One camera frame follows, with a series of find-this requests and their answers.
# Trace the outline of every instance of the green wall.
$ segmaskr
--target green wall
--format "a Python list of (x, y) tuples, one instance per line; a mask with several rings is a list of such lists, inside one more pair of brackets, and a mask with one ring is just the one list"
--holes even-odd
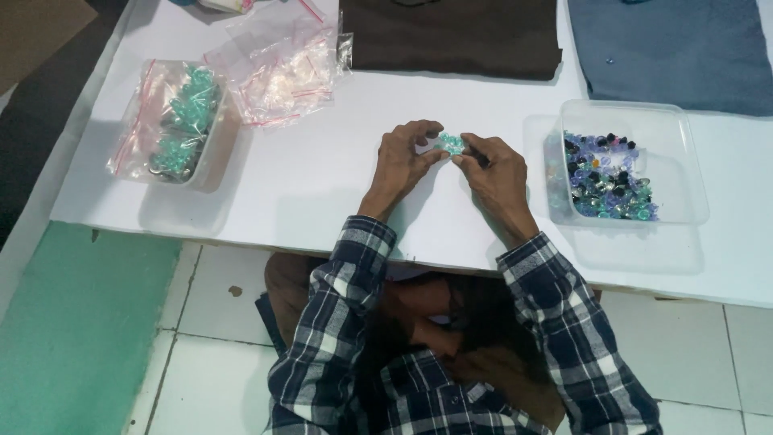
[(51, 222), (0, 324), (1, 435), (118, 435), (181, 242)]

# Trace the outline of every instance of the folded cloth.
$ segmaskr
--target folded cloth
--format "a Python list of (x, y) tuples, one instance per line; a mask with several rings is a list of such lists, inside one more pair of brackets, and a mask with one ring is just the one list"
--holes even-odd
[(555, 0), (340, 0), (352, 68), (550, 80)]
[(572, 0), (595, 100), (773, 115), (773, 72), (755, 0)]

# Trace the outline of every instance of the clear plastic container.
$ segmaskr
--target clear plastic container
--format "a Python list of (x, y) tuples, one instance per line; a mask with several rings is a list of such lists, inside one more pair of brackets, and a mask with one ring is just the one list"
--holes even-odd
[[(587, 217), (574, 206), (564, 132), (626, 136), (639, 158), (632, 175), (650, 179), (657, 221)], [(670, 104), (570, 100), (561, 106), (553, 131), (543, 144), (550, 219), (559, 225), (589, 228), (645, 228), (657, 224), (697, 226), (709, 219), (693, 137), (685, 112)]]

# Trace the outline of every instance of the plaid shirt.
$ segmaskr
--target plaid shirt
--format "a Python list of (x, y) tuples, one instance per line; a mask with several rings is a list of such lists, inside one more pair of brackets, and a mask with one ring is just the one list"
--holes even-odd
[[(346, 220), (330, 261), (314, 270), (295, 340), (268, 376), (278, 433), (548, 434), (488, 384), (457, 385), (429, 350), (355, 379), (365, 317), (376, 306), (397, 237), (365, 216)], [(585, 281), (540, 233), (497, 259), (532, 326), (573, 433), (660, 434), (658, 407), (618, 354)]]

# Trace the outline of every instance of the person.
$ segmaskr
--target person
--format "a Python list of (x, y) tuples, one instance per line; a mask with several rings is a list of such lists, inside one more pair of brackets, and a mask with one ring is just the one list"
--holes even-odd
[[(431, 165), (448, 157), (439, 149), (415, 151), (442, 129), (438, 122), (414, 121), (382, 137), (372, 185), (357, 214), (346, 219), (329, 260), (311, 272), (292, 341), (269, 372), (267, 432), (551, 431), (511, 406), (495, 379), (455, 381), (427, 346), (412, 348), (375, 375), (356, 370), (369, 319), (384, 299), (394, 298), (384, 290), (387, 258), (397, 240), (387, 220)], [(523, 157), (499, 138), (462, 138), (468, 147), (451, 160), (499, 226), (509, 249), (497, 258), (499, 271), (518, 321), (536, 339), (572, 433), (662, 433), (658, 406), (618, 353), (601, 306), (537, 227), (526, 202)], [(498, 358), (483, 352), (478, 359)]]

